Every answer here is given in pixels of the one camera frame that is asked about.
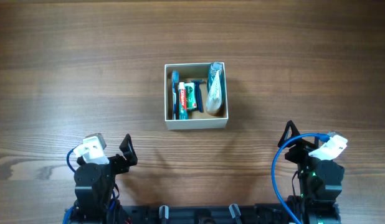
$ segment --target wooden table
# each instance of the wooden table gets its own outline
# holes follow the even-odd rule
[[[226,129],[168,131],[164,64],[216,60]],[[61,222],[75,200],[65,155],[96,132],[108,156],[132,136],[123,205],[277,203],[270,165],[289,119],[349,139],[343,223],[385,223],[385,4],[0,5],[0,223]],[[285,198],[295,170],[282,155]]]

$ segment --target red toothpaste label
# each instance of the red toothpaste label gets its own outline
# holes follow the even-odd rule
[[[180,103],[181,103],[181,106],[183,106],[183,109],[187,110],[187,99],[186,99],[185,89],[180,90]]]

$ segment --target cable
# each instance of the cable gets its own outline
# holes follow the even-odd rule
[[[280,149],[277,151],[277,153],[275,154],[274,156],[274,159],[273,159],[273,163],[272,163],[272,183],[273,183],[273,188],[274,188],[274,192],[278,198],[278,200],[280,201],[281,205],[285,208],[285,210],[288,212],[288,214],[290,214],[290,216],[292,217],[292,219],[295,221],[296,224],[302,224],[298,218],[293,214],[293,212],[290,210],[290,208],[288,207],[288,205],[284,202],[284,200],[282,199],[281,195],[280,195],[280,192],[278,191],[278,188],[277,188],[277,183],[275,181],[275,163],[277,162],[277,159],[278,157],[280,156],[282,150],[288,145],[290,144],[291,142],[297,140],[297,139],[301,139],[303,137],[315,137],[315,138],[318,138],[319,140],[325,142],[327,141],[328,139],[330,139],[330,137],[326,134],[315,134],[315,133],[308,133],[308,134],[301,134],[299,136],[295,136],[295,137],[291,137],[288,141],[284,142],[284,144],[280,147]]]
[[[292,191],[293,191],[293,212],[294,212],[294,213],[297,212],[297,210],[296,210],[296,204],[297,204],[296,196],[297,196],[297,195],[295,194],[295,188],[294,188],[294,186],[293,186],[293,180],[294,180],[295,176],[296,176],[298,173],[299,173],[299,170],[295,171],[295,173],[294,173],[293,176],[292,176],[292,180],[291,180],[291,182],[292,182]]]
[[[293,199],[295,199],[295,197],[297,196],[295,194],[295,188],[293,187],[293,179],[295,178],[295,176],[299,173],[299,171],[295,171],[295,173],[293,174],[292,176],[292,191],[293,191]]]
[[[70,162],[69,162],[69,156],[71,155],[71,153],[74,151],[75,148],[73,148],[71,151],[68,152],[67,154],[67,164],[69,166],[69,169],[72,170],[72,172],[76,172],[75,169],[70,165]]]
[[[115,206],[115,202],[116,202],[115,192],[114,191],[112,191],[112,197],[113,197],[113,202],[111,204],[110,210],[113,210],[113,208]]]
[[[118,187],[118,185],[117,185],[116,183],[114,184],[114,188],[115,188],[116,191],[118,192],[118,196],[116,196],[116,199],[118,199],[119,196],[120,196],[120,192],[119,192],[119,187]]]
[[[62,224],[67,224],[68,217],[69,217],[69,215],[72,213],[72,210],[73,210],[73,209],[74,209],[74,207],[72,206],[72,207],[65,213],[64,220],[62,221]]]

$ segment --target toothbrush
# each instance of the toothbrush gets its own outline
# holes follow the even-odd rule
[[[173,94],[173,119],[176,119],[176,105],[177,105],[177,96],[176,96],[176,83],[179,82],[179,73],[177,71],[172,72],[172,94]]]
[[[199,88],[199,84],[205,83],[205,81],[204,80],[191,80],[191,82],[195,84],[195,94],[197,97],[198,110],[199,110],[199,112],[203,113],[204,108],[202,107],[202,96],[201,96],[201,89]]]

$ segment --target cardboard box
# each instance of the cardboard box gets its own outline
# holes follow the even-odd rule
[[[165,103],[165,122],[169,130],[175,129],[206,129],[206,128],[224,128],[229,119],[229,109],[227,107],[227,87],[226,87],[226,68],[223,65],[223,84],[224,101],[220,112],[216,116],[209,115],[206,112],[207,99],[207,76],[211,63],[185,63],[185,64],[167,64],[164,71],[164,103]],[[200,113],[198,109],[188,111],[187,120],[178,120],[179,118],[179,100],[177,100],[176,120],[172,120],[173,96],[172,96],[172,71],[179,72],[179,82],[189,83],[191,80],[205,80],[206,83],[200,84],[202,93],[202,106],[204,112]],[[177,98],[179,99],[179,85],[176,85]]]

